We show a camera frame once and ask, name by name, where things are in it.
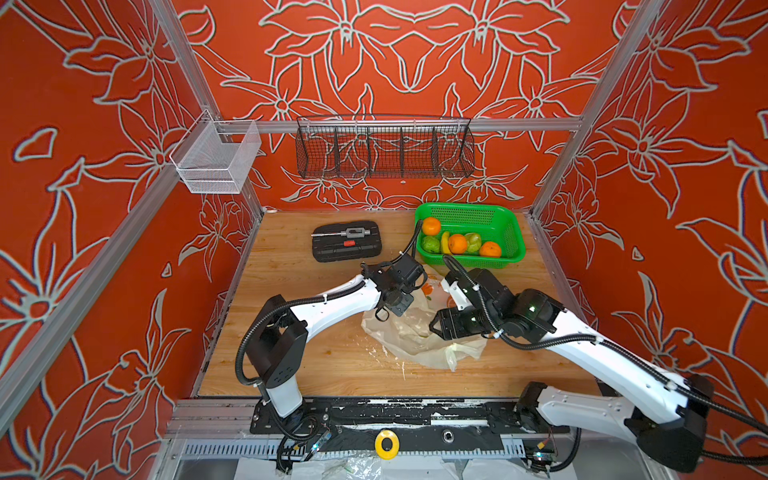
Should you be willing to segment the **green apple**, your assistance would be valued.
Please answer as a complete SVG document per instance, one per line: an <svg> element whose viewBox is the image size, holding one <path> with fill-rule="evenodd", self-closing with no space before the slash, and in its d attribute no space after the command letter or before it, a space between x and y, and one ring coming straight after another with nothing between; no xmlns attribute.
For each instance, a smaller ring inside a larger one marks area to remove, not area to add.
<svg viewBox="0 0 768 480"><path fill-rule="evenodd" d="M472 233L465 234L464 238L467 242L467 248L465 253L468 255L478 254L479 249L483 244L481 235L478 233L472 232Z"/></svg>

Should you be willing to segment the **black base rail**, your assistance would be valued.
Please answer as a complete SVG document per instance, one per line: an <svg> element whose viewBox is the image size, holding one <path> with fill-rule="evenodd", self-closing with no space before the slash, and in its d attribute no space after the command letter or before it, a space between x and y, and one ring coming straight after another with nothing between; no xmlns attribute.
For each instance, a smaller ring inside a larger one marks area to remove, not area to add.
<svg viewBox="0 0 768 480"><path fill-rule="evenodd" d="M396 434L399 453L449 458L522 458L543 450L567 453L574 440L569 427L520 424L513 398L307 397L284 422L297 435L317 434L293 455L313 451L318 458L373 454L383 430Z"/></svg>

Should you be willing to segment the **silver metal tap wrench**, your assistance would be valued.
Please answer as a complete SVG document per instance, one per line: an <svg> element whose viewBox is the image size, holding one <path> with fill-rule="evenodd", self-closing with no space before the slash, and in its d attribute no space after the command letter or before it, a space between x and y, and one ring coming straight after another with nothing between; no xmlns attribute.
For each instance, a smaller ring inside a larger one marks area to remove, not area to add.
<svg viewBox="0 0 768 480"><path fill-rule="evenodd" d="M339 236L339 237L344 237L348 239L358 239L358 238L364 238L371 234L372 232L370 229L366 229L363 227L350 227L338 232L313 233L312 237Z"/></svg>

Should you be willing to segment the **yellow banana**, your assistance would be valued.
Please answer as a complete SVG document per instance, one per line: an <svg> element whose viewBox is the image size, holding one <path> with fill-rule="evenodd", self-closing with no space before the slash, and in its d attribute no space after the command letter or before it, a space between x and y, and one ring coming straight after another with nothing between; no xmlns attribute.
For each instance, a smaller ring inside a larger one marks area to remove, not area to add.
<svg viewBox="0 0 768 480"><path fill-rule="evenodd" d="M450 254L450 248L449 248L449 238L450 233L448 231L444 231L441 235L440 243L441 243L441 252L443 254Z"/></svg>

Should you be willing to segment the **black plastic tool case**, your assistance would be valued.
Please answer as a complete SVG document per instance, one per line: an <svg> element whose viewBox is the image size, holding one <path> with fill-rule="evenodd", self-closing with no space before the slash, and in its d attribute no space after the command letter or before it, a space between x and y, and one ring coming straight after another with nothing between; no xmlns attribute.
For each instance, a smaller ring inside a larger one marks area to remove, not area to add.
<svg viewBox="0 0 768 480"><path fill-rule="evenodd" d="M322 225L311 238L312 255L320 263L371 258L382 252L379 226L371 220Z"/></svg>

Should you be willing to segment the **yellow round button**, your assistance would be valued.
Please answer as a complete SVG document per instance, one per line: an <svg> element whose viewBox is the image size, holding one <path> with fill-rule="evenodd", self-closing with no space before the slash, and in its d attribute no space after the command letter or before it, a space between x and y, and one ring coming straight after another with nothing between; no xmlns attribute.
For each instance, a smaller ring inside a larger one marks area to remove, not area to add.
<svg viewBox="0 0 768 480"><path fill-rule="evenodd" d="M400 440L397 433L390 429L381 430L374 442L374 449L381 460L395 459L400 450Z"/></svg>

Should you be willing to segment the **orange printed plastic bag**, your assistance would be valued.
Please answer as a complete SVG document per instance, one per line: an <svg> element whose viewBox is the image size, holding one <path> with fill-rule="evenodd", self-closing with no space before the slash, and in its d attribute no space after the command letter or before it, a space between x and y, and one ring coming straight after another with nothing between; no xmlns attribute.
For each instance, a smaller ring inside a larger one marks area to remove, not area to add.
<svg viewBox="0 0 768 480"><path fill-rule="evenodd" d="M385 352L422 366L455 372L466 358L478 360L487 345L483 337L466 337L446 341L429 329L439 310L454 305L451 296L440 283L443 276L430 266L425 267L427 282L413 293L414 301L402 316L391 314L380 321L373 312L363 314L361 326Z"/></svg>

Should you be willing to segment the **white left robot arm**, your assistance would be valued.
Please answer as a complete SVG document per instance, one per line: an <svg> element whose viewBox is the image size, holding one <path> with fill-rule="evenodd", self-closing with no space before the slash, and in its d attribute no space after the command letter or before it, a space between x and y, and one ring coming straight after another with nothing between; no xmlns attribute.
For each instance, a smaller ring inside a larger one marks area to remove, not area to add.
<svg viewBox="0 0 768 480"><path fill-rule="evenodd" d="M428 279L414 255L423 222L419 220L405 249L392 260L361 264L347 283L313 297L287 301L271 297L243 335L234 359L238 382L255 387L271 420L286 439L307 443L321 434L315 416L291 416L302 408L296 374L307 344L319 333L354 315L372 311L402 316L413 293Z"/></svg>

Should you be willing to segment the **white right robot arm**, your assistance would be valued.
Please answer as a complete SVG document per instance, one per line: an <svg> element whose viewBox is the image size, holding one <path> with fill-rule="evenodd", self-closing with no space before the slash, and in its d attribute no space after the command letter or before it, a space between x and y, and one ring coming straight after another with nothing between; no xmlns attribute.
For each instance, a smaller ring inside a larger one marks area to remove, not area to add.
<svg viewBox="0 0 768 480"><path fill-rule="evenodd" d="M475 335L498 338L519 351L547 350L578 365L615 391L613 397L563 392L532 382L516 404L528 429L567 426L626 440L652 460L692 473L702 459L764 466L767 458L708 451L710 412L765 433L767 426L715 402L712 383L656 366L601 335L560 302L535 289L512 293L486 269L467 270L453 256L442 257L449 273L443 289L454 300L430 323L444 340Z"/></svg>

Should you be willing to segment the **green plastic basket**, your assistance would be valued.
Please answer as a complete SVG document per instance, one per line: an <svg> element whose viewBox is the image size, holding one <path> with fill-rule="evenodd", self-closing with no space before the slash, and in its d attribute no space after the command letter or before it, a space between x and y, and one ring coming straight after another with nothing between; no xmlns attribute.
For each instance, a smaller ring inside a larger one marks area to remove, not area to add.
<svg viewBox="0 0 768 480"><path fill-rule="evenodd" d="M467 268L501 269L526 254L516 216L501 206L425 203L414 222L421 225L416 248L428 265L441 265L450 254Z"/></svg>

